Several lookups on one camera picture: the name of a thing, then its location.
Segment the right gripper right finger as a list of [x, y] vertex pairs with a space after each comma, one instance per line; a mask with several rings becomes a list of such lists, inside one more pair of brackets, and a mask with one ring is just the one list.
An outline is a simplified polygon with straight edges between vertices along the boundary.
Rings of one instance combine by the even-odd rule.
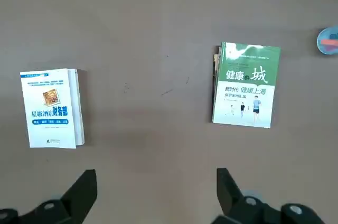
[[226, 168], [217, 169], [217, 197], [222, 215], [213, 223], [241, 224], [324, 224], [310, 207], [287, 203], [279, 210], [252, 195], [245, 196]]

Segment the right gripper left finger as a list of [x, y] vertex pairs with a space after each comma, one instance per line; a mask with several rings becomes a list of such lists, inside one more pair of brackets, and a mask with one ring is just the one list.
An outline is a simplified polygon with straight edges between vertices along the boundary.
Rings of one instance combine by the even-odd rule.
[[21, 216], [15, 209], [1, 209], [1, 223], [83, 223], [97, 194], [96, 170], [85, 170], [59, 199], [45, 201]]

